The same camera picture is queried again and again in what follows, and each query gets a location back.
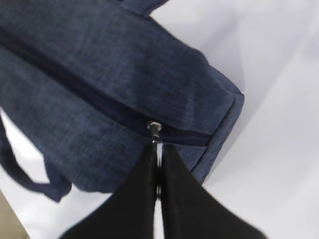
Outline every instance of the zipper compartment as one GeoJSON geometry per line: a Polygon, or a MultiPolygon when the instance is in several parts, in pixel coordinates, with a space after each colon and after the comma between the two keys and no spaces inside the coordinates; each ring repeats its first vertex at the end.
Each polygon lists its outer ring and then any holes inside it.
{"type": "MultiPolygon", "coordinates": [[[[157,121],[156,119],[152,119],[109,97],[100,89],[89,84],[63,65],[48,58],[34,47],[26,44],[18,37],[1,28],[0,44],[53,77],[54,80],[69,91],[72,91],[105,116],[143,136],[150,137],[150,131],[147,130],[147,125],[149,121],[157,121]]],[[[209,134],[177,129],[162,122],[161,125],[161,138],[165,142],[193,146],[207,146],[211,139],[211,135],[209,134]]]]}

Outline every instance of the white background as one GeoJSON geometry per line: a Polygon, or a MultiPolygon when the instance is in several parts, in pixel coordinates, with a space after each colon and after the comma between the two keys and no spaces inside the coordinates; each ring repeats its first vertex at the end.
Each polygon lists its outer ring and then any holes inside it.
{"type": "MultiPolygon", "coordinates": [[[[170,0],[153,17],[246,95],[205,188],[270,239],[319,239],[319,1],[170,0]]],[[[5,122],[20,163],[45,180],[39,152],[5,122]]],[[[73,189],[56,204],[0,170],[32,239],[56,239],[109,196],[73,189]]]]}

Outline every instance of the backpack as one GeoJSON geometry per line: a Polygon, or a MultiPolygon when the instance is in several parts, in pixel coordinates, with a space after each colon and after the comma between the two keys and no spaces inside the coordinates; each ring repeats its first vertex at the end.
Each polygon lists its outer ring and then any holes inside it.
{"type": "Polygon", "coordinates": [[[44,157],[21,169],[0,122],[0,164],[59,202],[72,183],[113,192],[149,143],[149,122],[203,182],[244,96],[149,15],[163,0],[0,0],[0,106],[44,157]]]}

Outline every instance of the bag handle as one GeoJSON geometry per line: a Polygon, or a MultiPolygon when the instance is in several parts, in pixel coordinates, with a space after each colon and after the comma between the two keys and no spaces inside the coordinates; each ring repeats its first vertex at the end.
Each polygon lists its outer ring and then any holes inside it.
{"type": "Polygon", "coordinates": [[[123,0],[122,6],[139,15],[149,16],[152,11],[168,0],[123,0]]]}
{"type": "Polygon", "coordinates": [[[56,202],[60,202],[61,198],[71,191],[72,184],[49,162],[45,163],[45,169],[50,183],[35,183],[29,178],[14,156],[1,117],[0,165],[14,181],[24,188],[33,192],[43,193],[56,202]]]}

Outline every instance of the metal zipper slider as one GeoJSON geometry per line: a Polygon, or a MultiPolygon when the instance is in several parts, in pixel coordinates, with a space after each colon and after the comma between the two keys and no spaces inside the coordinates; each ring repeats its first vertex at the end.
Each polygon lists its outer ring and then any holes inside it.
{"type": "Polygon", "coordinates": [[[148,129],[152,133],[153,141],[160,141],[160,131],[161,131],[161,123],[156,121],[148,122],[148,129]]]}

